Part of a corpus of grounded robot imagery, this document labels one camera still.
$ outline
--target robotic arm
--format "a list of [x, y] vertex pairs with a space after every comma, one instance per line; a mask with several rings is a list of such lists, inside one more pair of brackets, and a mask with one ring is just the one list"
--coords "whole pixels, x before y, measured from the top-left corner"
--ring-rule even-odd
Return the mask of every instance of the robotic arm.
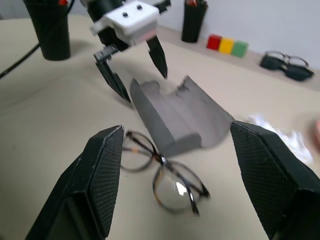
[[164, 0], [156, 5], [141, 1], [123, 4], [122, 0], [80, 0], [87, 9], [94, 24], [90, 30], [98, 35], [105, 48], [94, 54], [96, 66], [108, 85], [123, 99], [130, 101], [121, 79], [107, 64], [116, 52], [146, 41], [150, 57], [164, 78], [168, 67], [165, 53], [156, 35], [158, 18], [171, 5]]

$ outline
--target red block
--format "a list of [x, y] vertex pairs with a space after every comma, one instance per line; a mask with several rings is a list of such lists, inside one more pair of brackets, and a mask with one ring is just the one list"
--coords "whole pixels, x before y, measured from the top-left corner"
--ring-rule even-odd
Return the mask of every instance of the red block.
[[222, 36], [211, 34], [208, 39], [208, 44], [206, 47], [212, 50], [219, 50], [220, 42]]

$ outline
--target white tissue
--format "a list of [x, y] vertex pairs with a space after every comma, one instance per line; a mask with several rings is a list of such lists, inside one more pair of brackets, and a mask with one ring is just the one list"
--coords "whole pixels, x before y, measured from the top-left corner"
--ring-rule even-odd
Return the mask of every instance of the white tissue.
[[311, 164], [313, 157], [304, 144], [304, 138], [300, 132], [292, 131], [290, 135], [283, 134], [279, 129], [273, 128], [261, 114], [249, 116], [249, 122], [279, 135], [291, 152], [304, 164]]

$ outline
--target black sunglasses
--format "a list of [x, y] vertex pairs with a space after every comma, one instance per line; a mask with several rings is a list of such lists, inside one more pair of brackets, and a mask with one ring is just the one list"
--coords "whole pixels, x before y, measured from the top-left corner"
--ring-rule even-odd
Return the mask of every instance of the black sunglasses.
[[[299, 60], [301, 64], [292, 64], [291, 61]], [[261, 59], [260, 67], [268, 70], [281, 70], [284, 74], [293, 80], [302, 82], [308, 78], [312, 78], [314, 72], [309, 70], [309, 63], [299, 56], [285, 55], [279, 51], [267, 51]]]
[[210, 194], [193, 171], [179, 162], [168, 161], [139, 132], [125, 134], [122, 150], [121, 168], [126, 171], [143, 171], [153, 160], [160, 163], [152, 182], [153, 194], [160, 206], [175, 214], [191, 204], [193, 213], [199, 216], [197, 202], [202, 197], [209, 198]]

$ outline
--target green block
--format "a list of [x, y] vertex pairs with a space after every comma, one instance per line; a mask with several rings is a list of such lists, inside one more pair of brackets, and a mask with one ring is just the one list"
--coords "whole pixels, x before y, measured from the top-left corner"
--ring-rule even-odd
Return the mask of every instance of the green block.
[[233, 45], [231, 55], [243, 58], [248, 49], [249, 43], [244, 41], [236, 41]]

